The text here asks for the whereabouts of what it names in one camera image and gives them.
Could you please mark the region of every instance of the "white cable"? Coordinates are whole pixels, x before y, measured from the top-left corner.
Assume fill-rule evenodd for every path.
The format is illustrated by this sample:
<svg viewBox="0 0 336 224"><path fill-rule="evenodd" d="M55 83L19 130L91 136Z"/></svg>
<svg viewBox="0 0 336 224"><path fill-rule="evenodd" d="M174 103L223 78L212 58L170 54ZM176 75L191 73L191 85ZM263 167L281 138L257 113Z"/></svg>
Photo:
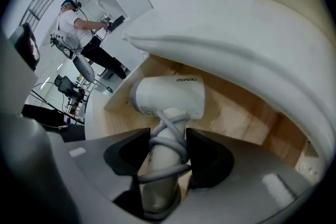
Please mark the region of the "white cable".
<svg viewBox="0 0 336 224"><path fill-rule="evenodd" d="M166 215L178 191L177 179L179 175L191 169L187 165L187 143L184 139L186 121L190 117L183 111L168 108L163 112L157 111L161 119L149 141L150 160L148 173L139 176L143 209L151 215Z"/></svg>

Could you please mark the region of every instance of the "white wall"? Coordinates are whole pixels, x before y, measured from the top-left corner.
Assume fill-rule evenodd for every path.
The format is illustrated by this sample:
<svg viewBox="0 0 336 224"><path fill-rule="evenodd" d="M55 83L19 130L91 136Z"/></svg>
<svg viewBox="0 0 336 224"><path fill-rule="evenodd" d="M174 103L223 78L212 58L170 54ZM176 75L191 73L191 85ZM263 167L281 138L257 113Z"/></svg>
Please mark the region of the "white wall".
<svg viewBox="0 0 336 224"><path fill-rule="evenodd" d="M10 0L1 20L1 27L8 38L19 23L32 0Z"/></svg>

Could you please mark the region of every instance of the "black chair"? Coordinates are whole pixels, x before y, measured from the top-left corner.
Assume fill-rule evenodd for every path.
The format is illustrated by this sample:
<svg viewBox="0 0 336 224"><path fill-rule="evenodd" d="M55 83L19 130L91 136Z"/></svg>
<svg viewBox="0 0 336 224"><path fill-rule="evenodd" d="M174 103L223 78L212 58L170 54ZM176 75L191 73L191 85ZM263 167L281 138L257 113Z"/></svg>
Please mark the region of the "black chair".
<svg viewBox="0 0 336 224"><path fill-rule="evenodd" d="M66 97L75 101L74 105L78 105L79 102L83 101L85 90L74 85L67 76L61 77L58 75L54 83L59 92L64 93Z"/></svg>

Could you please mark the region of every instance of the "man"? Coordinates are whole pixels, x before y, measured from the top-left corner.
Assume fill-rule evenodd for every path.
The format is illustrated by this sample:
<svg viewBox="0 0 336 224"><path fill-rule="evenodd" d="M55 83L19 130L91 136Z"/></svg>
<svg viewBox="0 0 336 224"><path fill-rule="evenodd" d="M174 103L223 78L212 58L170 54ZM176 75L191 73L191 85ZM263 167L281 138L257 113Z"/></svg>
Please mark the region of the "man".
<svg viewBox="0 0 336 224"><path fill-rule="evenodd" d="M81 52L84 57L106 69L112 70L118 77L124 79L126 74L120 67L120 63L99 47L101 40L94 36L91 31L109 26L109 23L82 20L75 13L75 9L74 1L65 0L61 5L61 13L58 17L59 30L76 40L70 46L74 51Z"/></svg>

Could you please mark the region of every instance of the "white panel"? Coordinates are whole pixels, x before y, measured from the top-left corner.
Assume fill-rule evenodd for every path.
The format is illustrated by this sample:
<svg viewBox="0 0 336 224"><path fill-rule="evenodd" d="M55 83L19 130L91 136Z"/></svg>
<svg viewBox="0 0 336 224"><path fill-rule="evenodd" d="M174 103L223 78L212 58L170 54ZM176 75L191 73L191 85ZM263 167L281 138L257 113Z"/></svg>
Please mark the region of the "white panel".
<svg viewBox="0 0 336 224"><path fill-rule="evenodd" d="M109 136L104 122L104 106L109 96L92 90L87 103L85 114L85 138L86 140Z"/></svg>
<svg viewBox="0 0 336 224"><path fill-rule="evenodd" d="M149 11L128 28L129 40L257 94L293 120L319 156L332 160L336 49L327 37L270 0L189 4L190 9Z"/></svg>

